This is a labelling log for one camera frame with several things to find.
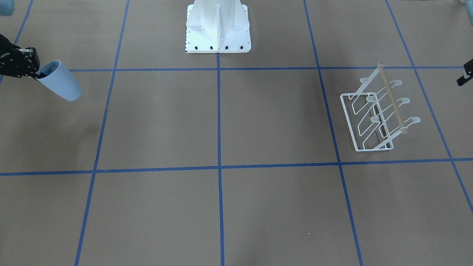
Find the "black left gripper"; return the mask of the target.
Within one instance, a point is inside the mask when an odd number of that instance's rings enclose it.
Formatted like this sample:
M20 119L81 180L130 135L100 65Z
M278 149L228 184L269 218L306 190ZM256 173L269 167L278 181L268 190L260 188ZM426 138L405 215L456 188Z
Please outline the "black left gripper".
M463 75L457 79L457 85L463 86L473 78L473 59L463 64Z

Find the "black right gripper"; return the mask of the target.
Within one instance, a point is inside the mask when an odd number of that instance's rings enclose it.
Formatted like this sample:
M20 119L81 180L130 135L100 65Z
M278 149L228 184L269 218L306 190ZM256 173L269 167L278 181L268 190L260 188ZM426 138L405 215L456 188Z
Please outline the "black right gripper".
M36 79L40 67L37 50L34 47L22 49L0 36L0 74L3 76Z

